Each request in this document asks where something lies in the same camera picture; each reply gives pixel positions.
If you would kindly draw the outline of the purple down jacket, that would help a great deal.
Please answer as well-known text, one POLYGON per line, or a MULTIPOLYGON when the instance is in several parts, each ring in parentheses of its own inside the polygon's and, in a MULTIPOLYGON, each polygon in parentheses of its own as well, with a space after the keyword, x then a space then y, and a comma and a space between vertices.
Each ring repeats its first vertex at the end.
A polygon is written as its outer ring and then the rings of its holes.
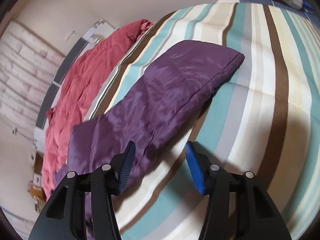
POLYGON ((193 40, 175 44, 148 66, 107 113, 74 126, 67 163, 56 173, 55 182, 69 171, 95 171, 132 141, 136 155, 128 184, 134 185, 244 59, 244 54, 218 44, 193 40))

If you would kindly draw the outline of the striped bed sheet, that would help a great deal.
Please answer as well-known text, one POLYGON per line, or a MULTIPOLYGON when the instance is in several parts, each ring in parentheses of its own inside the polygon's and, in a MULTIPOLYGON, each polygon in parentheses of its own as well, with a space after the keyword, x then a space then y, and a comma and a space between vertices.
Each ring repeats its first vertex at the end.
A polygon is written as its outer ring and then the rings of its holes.
POLYGON ((245 60, 137 189, 115 202, 122 239, 197 239, 207 198, 184 157, 189 140, 233 173, 266 186, 291 237, 319 213, 319 18, 264 0, 218 0, 160 19, 103 83, 86 120, 106 113, 149 64, 183 40, 217 43, 245 60))

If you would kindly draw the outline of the red quilted comforter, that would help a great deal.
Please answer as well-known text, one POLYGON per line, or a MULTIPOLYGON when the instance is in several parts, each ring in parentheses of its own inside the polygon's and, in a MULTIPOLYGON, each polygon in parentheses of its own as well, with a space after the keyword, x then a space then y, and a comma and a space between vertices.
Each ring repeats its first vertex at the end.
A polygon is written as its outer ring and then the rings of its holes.
POLYGON ((46 197, 55 189, 54 174, 65 165, 71 131, 80 124, 114 67, 152 27, 146 19, 129 23, 79 57, 68 71, 57 104, 47 111, 42 185, 46 197))

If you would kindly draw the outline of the white grey headboard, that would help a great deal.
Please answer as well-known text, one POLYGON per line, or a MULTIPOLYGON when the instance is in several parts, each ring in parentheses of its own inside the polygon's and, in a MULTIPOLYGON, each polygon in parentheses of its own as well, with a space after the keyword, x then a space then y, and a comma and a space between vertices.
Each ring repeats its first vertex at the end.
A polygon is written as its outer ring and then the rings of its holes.
POLYGON ((42 154, 45 152, 45 137, 48 128, 46 113, 57 104, 61 94, 61 86, 72 64, 86 51, 93 49, 100 41, 109 37, 117 29, 117 27, 113 27, 104 19, 97 20, 84 35, 79 37, 73 48, 61 63, 44 96, 36 120, 34 146, 38 152, 42 154))

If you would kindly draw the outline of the wall socket strip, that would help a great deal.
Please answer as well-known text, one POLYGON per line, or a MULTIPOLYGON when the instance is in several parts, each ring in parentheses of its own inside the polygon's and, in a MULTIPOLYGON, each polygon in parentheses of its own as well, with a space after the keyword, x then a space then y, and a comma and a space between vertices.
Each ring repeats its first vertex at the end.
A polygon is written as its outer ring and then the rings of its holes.
POLYGON ((70 30, 70 31, 64 36, 63 39, 64 39, 65 41, 68 41, 74 33, 75 33, 74 30, 70 30))

